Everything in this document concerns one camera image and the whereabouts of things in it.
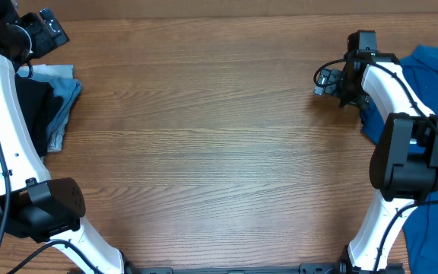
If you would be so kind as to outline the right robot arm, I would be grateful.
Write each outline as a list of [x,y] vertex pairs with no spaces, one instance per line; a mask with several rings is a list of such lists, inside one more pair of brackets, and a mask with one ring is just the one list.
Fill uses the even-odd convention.
[[416,209],[431,206],[438,190],[438,116],[413,92],[392,54],[355,50],[327,62],[313,76],[315,94],[329,94],[342,105],[360,107],[368,97],[384,122],[370,160],[375,190],[360,230],[329,273],[403,273],[388,264],[389,252]]

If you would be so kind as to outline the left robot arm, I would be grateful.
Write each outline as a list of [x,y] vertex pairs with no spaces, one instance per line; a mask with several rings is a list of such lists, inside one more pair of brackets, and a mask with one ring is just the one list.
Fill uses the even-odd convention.
[[88,221],[76,181],[51,178],[17,98],[18,69],[67,42],[49,9],[20,16],[13,2],[0,1],[0,234],[54,247],[85,273],[124,273],[125,257]]

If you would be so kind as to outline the black t-shirt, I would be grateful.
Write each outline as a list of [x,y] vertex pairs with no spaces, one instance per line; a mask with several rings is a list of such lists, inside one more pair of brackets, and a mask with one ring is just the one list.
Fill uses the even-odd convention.
[[37,154],[44,157],[48,152],[47,126],[55,118],[63,104],[63,97],[54,95],[53,87],[46,82],[15,77],[17,98]]

